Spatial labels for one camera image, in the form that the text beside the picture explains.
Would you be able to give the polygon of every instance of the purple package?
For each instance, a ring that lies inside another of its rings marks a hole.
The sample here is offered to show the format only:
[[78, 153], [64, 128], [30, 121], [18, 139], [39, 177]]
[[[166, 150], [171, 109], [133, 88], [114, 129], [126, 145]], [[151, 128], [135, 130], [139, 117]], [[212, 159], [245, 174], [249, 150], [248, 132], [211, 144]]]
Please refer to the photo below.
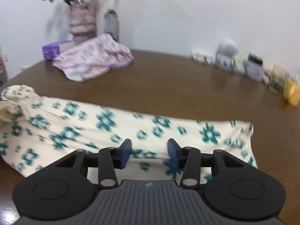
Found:
[[44, 45], [42, 46], [44, 59], [52, 60], [56, 58], [61, 52], [71, 48], [72, 46], [74, 46], [74, 42], [72, 40], [62, 40]]

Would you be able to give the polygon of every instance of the floral cloth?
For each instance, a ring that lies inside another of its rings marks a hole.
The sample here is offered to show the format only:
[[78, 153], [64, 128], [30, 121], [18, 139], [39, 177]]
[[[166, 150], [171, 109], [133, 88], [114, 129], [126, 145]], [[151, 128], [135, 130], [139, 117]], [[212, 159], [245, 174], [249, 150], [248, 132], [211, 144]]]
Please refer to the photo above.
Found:
[[101, 34], [62, 52], [52, 65], [62, 70], [68, 79], [81, 82], [111, 69], [126, 67], [133, 59], [126, 46], [114, 41], [110, 34]]
[[[172, 166], [167, 141], [202, 153], [223, 149], [256, 167], [250, 144], [251, 123], [200, 121], [146, 115], [59, 98], [41, 97], [31, 87], [4, 89], [0, 103], [0, 155], [25, 177], [76, 149], [99, 149], [132, 140], [132, 153], [118, 180], [180, 180], [182, 170]], [[97, 183], [98, 172], [88, 178]], [[210, 168], [201, 169], [201, 183], [211, 179]]]

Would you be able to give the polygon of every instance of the pink patterned cloth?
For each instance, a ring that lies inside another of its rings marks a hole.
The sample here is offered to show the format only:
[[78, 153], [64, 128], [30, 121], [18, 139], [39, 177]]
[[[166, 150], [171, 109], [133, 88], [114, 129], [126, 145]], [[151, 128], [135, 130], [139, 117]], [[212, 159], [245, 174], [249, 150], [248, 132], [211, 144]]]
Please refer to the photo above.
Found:
[[62, 52], [53, 59], [52, 65], [68, 79], [82, 82], [111, 69], [126, 67], [133, 60], [126, 46], [114, 41], [110, 34], [101, 34]]

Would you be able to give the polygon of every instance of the brown tabletop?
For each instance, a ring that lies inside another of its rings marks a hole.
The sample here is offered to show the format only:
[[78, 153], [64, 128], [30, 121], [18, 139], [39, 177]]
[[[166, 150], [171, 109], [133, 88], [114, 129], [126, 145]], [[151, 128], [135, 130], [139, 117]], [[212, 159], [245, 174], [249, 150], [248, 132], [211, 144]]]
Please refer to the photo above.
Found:
[[[130, 67], [73, 82], [41, 61], [0, 88], [27, 85], [43, 96], [119, 109], [200, 120], [252, 122], [251, 143], [260, 170], [287, 193], [280, 218], [300, 224], [300, 112], [262, 83], [187, 58], [133, 51]], [[0, 224], [17, 216], [11, 192], [22, 176], [0, 160]]]

